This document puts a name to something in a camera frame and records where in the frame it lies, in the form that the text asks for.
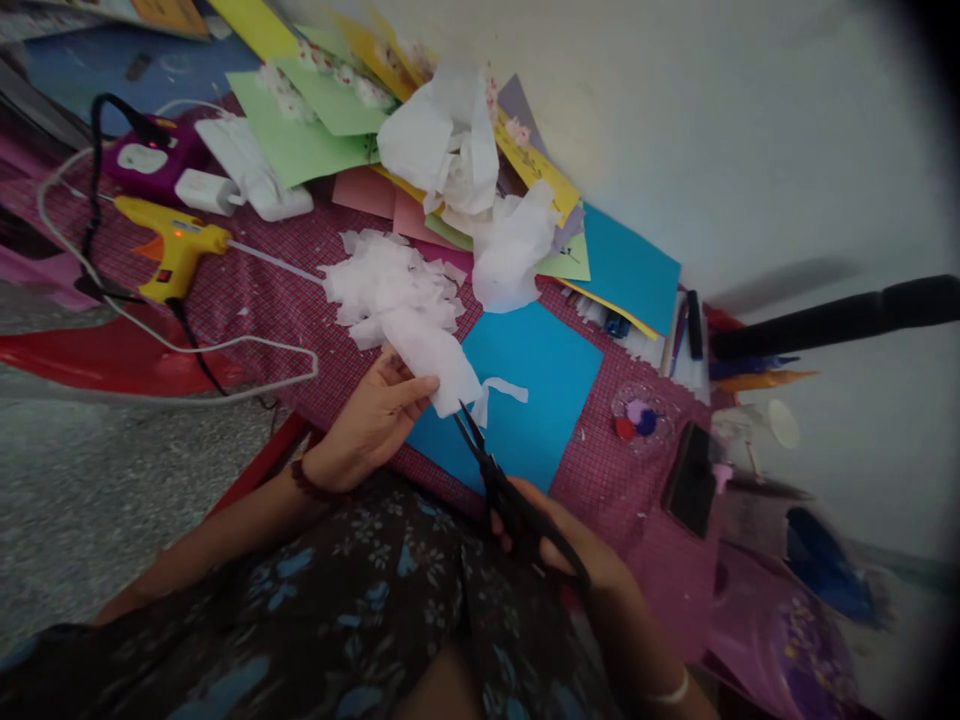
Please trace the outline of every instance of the floral dress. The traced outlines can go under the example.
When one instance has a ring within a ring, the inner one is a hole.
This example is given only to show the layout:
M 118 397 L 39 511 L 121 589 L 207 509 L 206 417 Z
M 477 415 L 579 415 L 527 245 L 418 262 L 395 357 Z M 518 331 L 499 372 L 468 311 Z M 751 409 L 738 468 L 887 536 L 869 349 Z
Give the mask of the floral dress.
M 488 717 L 616 717 L 556 577 L 386 473 L 292 542 L 0 662 L 4 718 L 389 717 L 455 636 Z

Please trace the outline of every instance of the hot glue gun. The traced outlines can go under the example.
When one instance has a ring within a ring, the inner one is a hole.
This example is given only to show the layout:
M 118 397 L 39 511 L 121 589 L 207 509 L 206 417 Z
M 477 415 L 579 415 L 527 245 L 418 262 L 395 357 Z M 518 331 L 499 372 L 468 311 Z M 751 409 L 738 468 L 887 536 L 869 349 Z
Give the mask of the hot glue gun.
M 114 204 L 132 222 L 157 233 L 153 240 L 136 249 L 140 255 L 160 263 L 150 282 L 138 288 L 150 300 L 162 304 L 183 300 L 190 292 L 200 256 L 223 255 L 229 248 L 228 231 L 186 213 L 123 195 Z

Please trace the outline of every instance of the scissors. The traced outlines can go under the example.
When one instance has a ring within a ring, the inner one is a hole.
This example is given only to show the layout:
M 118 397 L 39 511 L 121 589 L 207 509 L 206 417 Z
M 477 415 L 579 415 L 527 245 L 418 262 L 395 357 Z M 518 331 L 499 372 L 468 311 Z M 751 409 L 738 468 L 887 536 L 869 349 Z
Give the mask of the scissors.
M 453 417 L 460 428 L 460 434 L 463 435 L 463 439 L 470 446 L 470 451 L 480 464 L 480 475 L 483 478 L 483 486 L 487 491 L 487 505 L 500 515 L 507 535 L 516 542 L 521 529 L 526 526 L 536 534 L 538 539 L 545 537 L 550 540 L 570 563 L 577 574 L 581 590 L 586 594 L 590 590 L 590 574 L 584 567 L 576 550 L 553 526 L 550 519 L 537 510 L 513 486 L 513 483 L 507 480 L 507 476 L 497 465 L 493 455 L 487 452 L 483 433 L 480 432 L 480 428 L 473 421 L 467 411 L 467 406 L 463 404 L 462 400 L 460 401 L 460 409 L 463 410 L 463 416 L 466 418 L 467 425 L 470 426 L 470 433 L 473 437 L 470 433 L 467 433 L 467 428 L 460 419 L 460 414 L 456 413 Z

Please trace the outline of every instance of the hand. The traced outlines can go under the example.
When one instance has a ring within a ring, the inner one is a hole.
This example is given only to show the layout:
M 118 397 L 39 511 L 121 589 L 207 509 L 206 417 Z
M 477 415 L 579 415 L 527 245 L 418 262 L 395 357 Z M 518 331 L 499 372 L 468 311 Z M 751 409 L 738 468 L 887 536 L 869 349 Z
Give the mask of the hand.
M 350 492 L 400 449 L 438 387 L 434 376 L 415 378 L 385 344 L 330 432 L 304 456 L 307 477 L 325 489 Z
M 526 480 L 515 477 L 508 477 L 507 480 L 566 538 L 590 574 L 590 583 L 594 588 L 609 590 L 620 587 L 624 583 L 633 584 L 630 570 L 613 548 L 594 535 L 560 503 L 548 498 Z M 493 534 L 500 538 L 500 546 L 504 552 L 510 552 L 513 540 L 504 531 L 503 521 L 496 511 L 490 513 L 490 525 Z M 540 557 L 547 567 L 574 577 L 577 574 L 557 546 L 547 538 L 540 540 Z

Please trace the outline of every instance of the black phone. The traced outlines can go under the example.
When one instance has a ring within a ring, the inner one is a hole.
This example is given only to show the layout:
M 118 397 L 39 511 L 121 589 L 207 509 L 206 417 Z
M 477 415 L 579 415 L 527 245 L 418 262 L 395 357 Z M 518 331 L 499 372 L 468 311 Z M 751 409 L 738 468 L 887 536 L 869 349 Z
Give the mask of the black phone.
M 694 535 L 706 538 L 716 494 L 710 433 L 695 423 L 687 423 L 663 492 L 663 509 Z

